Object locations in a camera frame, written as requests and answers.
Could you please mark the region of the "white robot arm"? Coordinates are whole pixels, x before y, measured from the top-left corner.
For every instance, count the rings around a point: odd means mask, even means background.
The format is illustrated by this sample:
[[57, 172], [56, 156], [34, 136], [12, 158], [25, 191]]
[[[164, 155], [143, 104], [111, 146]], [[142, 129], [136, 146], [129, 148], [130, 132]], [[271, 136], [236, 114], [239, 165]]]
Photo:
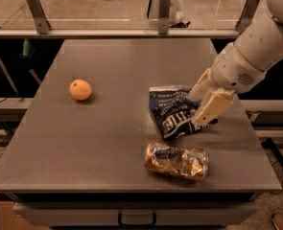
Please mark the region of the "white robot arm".
[[225, 46], [188, 94], [199, 104], [194, 124], [218, 118], [232, 106], [235, 95], [251, 90], [283, 59], [283, 0], [267, 0], [267, 6], [269, 12]]

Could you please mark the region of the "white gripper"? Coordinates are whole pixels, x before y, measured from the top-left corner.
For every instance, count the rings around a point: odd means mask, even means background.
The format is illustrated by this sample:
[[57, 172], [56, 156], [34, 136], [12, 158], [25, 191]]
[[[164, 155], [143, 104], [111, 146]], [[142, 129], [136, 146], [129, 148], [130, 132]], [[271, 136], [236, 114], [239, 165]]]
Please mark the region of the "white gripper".
[[[259, 71], [251, 66], [234, 43], [228, 43], [216, 56], [211, 69], [207, 68], [203, 72], [188, 94], [190, 101], [199, 103], [193, 123], [203, 126], [218, 118], [233, 105], [235, 91], [248, 92], [262, 81], [266, 74], [266, 71]], [[219, 88], [209, 88], [211, 76]]]

